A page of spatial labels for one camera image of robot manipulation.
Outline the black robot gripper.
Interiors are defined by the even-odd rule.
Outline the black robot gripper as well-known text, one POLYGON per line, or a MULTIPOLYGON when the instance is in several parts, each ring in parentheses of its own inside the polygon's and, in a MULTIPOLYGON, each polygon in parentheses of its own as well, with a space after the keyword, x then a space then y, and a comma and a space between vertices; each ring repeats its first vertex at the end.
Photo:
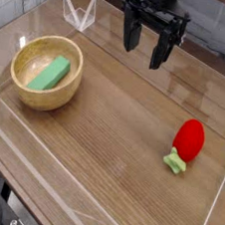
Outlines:
POLYGON ((124 4, 123 44, 128 52, 138 45, 141 22, 159 32, 164 28, 150 59, 150 69, 158 69, 168 59, 174 41, 175 45, 183 43, 187 23, 191 21, 189 12, 181 7, 178 0, 125 0, 124 4))

